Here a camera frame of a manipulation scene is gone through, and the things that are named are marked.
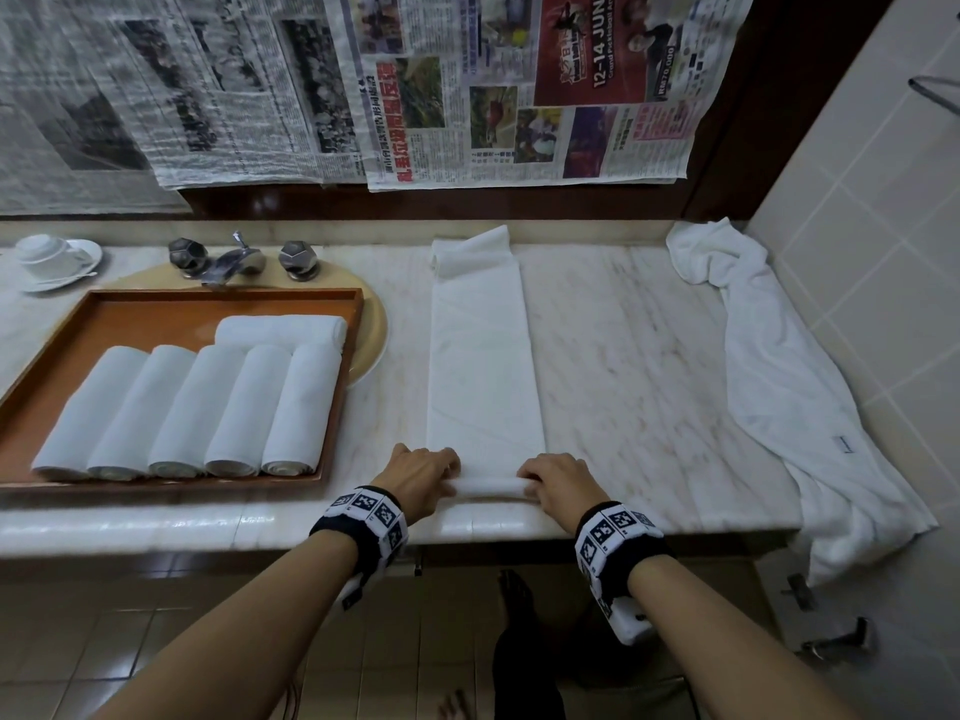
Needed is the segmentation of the white cup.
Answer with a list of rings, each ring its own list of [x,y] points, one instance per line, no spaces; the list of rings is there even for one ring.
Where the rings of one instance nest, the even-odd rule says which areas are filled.
[[[76,271],[77,265],[65,251],[65,239],[43,233],[24,237],[13,249],[18,264],[42,280],[67,277]]]

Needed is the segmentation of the black right wristband with markers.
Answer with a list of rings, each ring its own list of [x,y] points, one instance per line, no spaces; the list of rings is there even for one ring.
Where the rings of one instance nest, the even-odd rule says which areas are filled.
[[[577,565],[618,642],[634,646],[656,630],[628,588],[631,571],[656,556],[674,557],[664,533],[643,512],[618,501],[585,512],[575,532]]]

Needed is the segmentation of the black and white newspaper sheet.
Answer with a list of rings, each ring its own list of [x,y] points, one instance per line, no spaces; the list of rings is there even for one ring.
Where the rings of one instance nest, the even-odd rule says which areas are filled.
[[[161,186],[363,180],[324,0],[115,4],[115,72]]]

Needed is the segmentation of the group of rolled white towels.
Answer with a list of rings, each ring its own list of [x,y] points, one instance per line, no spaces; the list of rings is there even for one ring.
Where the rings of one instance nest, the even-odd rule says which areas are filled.
[[[348,328],[333,314],[231,315],[197,352],[112,346],[30,468],[110,482],[317,472]]]

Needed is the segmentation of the beige sink basin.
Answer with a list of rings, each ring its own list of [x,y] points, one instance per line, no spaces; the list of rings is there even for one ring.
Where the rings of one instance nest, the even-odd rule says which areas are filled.
[[[363,308],[359,321],[354,353],[351,359],[348,383],[354,385],[379,362],[389,336],[387,310],[372,286],[347,267],[323,258],[318,259],[319,271],[311,280],[295,280],[282,267],[277,257],[269,255],[262,272],[253,275],[237,274],[227,282],[233,289],[331,290],[359,289],[363,294]],[[94,286],[94,290],[198,290],[199,279],[182,276],[174,265],[151,266],[133,274]]]

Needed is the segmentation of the white saucer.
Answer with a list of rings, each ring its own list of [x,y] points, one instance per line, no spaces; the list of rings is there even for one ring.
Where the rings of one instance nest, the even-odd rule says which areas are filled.
[[[104,259],[102,247],[86,239],[67,239],[65,242],[64,254],[72,258],[77,265],[76,270],[62,278],[42,280],[34,277],[23,266],[17,283],[19,292],[29,295],[50,293],[73,286],[85,279],[97,277],[98,268]]]

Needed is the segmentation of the chrome angled pipe valve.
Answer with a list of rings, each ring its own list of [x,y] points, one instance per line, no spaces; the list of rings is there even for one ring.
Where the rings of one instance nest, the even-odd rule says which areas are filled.
[[[810,666],[827,667],[863,662],[876,652],[877,647],[874,622],[865,616],[858,616],[852,631],[802,642],[795,650],[795,655]]]

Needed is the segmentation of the faded grey newspaper sheet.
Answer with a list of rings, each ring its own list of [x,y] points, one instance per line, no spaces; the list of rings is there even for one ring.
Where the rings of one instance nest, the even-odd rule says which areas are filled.
[[[181,215],[51,0],[0,0],[0,217]]]

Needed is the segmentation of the chrome faucet spout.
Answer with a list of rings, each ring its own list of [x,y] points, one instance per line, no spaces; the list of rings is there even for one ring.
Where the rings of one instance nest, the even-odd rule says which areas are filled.
[[[236,276],[257,277],[264,272],[267,259],[263,251],[248,246],[239,230],[234,230],[231,237],[237,247],[209,261],[206,269],[198,277],[201,286],[222,288]]]

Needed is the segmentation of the faceted metal tap knob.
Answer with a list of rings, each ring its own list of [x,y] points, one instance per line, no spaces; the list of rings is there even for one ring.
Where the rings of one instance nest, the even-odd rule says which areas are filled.
[[[210,267],[210,253],[198,241],[178,238],[168,243],[167,251],[169,263],[184,278],[197,279]]]
[[[287,277],[297,282],[311,281],[321,271],[317,253],[306,241],[285,241],[277,259]]]

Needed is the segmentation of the long white towel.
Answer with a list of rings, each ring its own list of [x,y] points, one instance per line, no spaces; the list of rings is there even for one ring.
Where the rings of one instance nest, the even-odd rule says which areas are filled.
[[[457,500],[528,500],[522,464],[546,452],[520,263],[500,225],[433,242],[426,447],[453,449]]]

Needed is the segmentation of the orange wooden tray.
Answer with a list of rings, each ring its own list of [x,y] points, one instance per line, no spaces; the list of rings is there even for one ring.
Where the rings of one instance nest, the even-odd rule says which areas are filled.
[[[54,328],[31,362],[0,397],[0,497],[234,493],[244,488],[293,489],[329,482],[350,367],[364,310],[359,288],[333,289],[91,289]],[[331,315],[345,319],[343,363],[329,413],[318,468],[299,477],[56,481],[31,464],[58,416],[100,356],[110,347],[150,351],[172,345],[197,351],[213,344],[219,322],[234,315]]]

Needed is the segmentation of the small metal pipe valve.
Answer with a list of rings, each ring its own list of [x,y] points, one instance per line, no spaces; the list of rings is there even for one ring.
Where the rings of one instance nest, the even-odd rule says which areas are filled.
[[[818,610],[816,596],[807,584],[804,574],[795,572],[786,577],[786,587],[779,590],[780,595],[792,598],[802,613]]]

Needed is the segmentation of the metal towel rack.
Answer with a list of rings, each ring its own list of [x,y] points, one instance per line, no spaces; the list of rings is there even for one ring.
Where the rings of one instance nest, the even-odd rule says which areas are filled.
[[[960,118],[960,97],[948,93],[950,89],[960,96],[960,79],[937,74],[918,74],[910,77],[907,85],[911,91],[930,103]]]

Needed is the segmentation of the black left wristband with markers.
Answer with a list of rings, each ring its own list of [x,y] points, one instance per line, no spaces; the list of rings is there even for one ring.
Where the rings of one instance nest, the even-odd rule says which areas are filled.
[[[353,575],[343,586],[330,615],[348,613],[382,580],[409,542],[409,526],[397,499],[374,485],[356,486],[336,498],[309,532],[335,532],[357,547]]]

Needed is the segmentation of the colour printed newspaper sheet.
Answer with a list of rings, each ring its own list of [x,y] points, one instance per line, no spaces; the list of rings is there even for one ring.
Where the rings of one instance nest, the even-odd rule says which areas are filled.
[[[323,0],[372,192],[691,178],[754,0]]]

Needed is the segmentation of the person's right forearm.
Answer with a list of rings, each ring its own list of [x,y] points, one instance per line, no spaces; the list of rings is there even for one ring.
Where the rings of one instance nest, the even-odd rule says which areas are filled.
[[[810,666],[675,558],[642,560],[627,586],[712,720],[859,720]]]

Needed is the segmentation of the person's left forearm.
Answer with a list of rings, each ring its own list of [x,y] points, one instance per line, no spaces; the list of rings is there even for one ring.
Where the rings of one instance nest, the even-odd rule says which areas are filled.
[[[358,559],[311,535],[200,617],[90,720],[268,720]]]

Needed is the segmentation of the person's right hand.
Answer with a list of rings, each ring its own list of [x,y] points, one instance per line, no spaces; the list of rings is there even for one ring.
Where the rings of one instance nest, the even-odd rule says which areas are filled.
[[[557,455],[557,504],[540,508],[570,535],[576,535],[585,514],[610,501],[586,462],[568,453]]]

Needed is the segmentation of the black wristband with markers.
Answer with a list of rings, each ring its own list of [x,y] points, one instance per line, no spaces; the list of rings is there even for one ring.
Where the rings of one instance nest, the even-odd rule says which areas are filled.
[[[656,630],[628,588],[631,571],[656,556],[674,557],[664,533],[643,512],[618,501],[585,512],[575,532],[577,565],[618,642],[634,646]]]
[[[343,586],[330,615],[348,613],[382,580],[409,542],[409,526],[397,499],[374,485],[356,486],[336,498],[309,532],[335,532],[357,547],[353,575]]]

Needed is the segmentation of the person's leg in black trousers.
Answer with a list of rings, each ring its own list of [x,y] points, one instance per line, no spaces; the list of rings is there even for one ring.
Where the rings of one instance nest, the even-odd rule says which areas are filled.
[[[567,720],[533,593],[512,569],[497,577],[506,627],[494,647],[494,720]]]

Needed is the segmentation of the crumpled loose white towel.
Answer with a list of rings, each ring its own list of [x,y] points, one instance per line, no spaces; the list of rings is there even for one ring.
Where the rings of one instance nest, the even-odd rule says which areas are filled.
[[[937,529],[933,512],[865,430],[844,376],[764,246],[724,218],[677,223],[666,247],[681,279],[721,295],[727,409],[798,487],[794,550],[808,559],[807,584],[873,565]]]

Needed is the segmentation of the person's left hand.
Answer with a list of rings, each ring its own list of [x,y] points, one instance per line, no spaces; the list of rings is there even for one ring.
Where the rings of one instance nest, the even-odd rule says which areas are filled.
[[[384,469],[368,484],[390,494],[409,526],[433,515],[442,500],[426,501],[421,492],[421,448],[411,450],[397,443]]]

